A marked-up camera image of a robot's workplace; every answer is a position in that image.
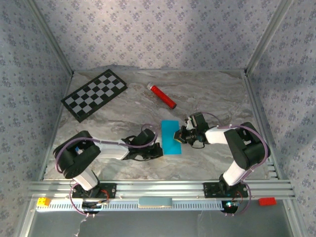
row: table surface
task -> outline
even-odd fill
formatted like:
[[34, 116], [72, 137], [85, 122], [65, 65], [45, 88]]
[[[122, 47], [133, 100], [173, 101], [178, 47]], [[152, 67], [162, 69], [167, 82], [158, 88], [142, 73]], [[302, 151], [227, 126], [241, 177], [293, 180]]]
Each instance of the table surface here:
[[[137, 135], [144, 123], [160, 127], [164, 119], [184, 119], [198, 111], [218, 116], [224, 124], [241, 124], [249, 121], [256, 125], [251, 104], [242, 79], [221, 72], [167, 72], [121, 71], [115, 72], [127, 83], [127, 90], [79, 123], [67, 109], [63, 109], [53, 149], [87, 130], [97, 138], [117, 140]], [[100, 72], [76, 73], [68, 94], [98, 76]], [[153, 82], [177, 103], [170, 110], [150, 90]], [[205, 116], [210, 125], [216, 119]], [[63, 179], [54, 169], [55, 159], [49, 154], [44, 179]], [[96, 158], [90, 165], [100, 180], [164, 179], [203, 180], [217, 179], [225, 172], [233, 158], [227, 145], [206, 145], [204, 149], [192, 149], [182, 145], [181, 155], [168, 155], [147, 162]], [[262, 165], [250, 179], [266, 179], [268, 169]]]

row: blue rectangle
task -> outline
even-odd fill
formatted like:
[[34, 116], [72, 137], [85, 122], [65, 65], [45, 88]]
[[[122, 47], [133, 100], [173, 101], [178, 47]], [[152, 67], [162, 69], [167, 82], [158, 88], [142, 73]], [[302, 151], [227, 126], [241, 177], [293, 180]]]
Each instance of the blue rectangle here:
[[173, 139], [180, 129], [179, 121], [161, 121], [162, 150], [164, 155], [181, 155], [181, 143]]

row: checkerboard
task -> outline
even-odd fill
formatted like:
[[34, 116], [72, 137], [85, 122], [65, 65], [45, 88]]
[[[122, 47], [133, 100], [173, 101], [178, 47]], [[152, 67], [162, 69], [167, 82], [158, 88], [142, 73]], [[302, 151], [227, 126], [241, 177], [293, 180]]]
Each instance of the checkerboard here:
[[126, 83], [121, 78], [106, 70], [62, 99], [62, 103], [78, 122], [82, 122], [126, 89]]

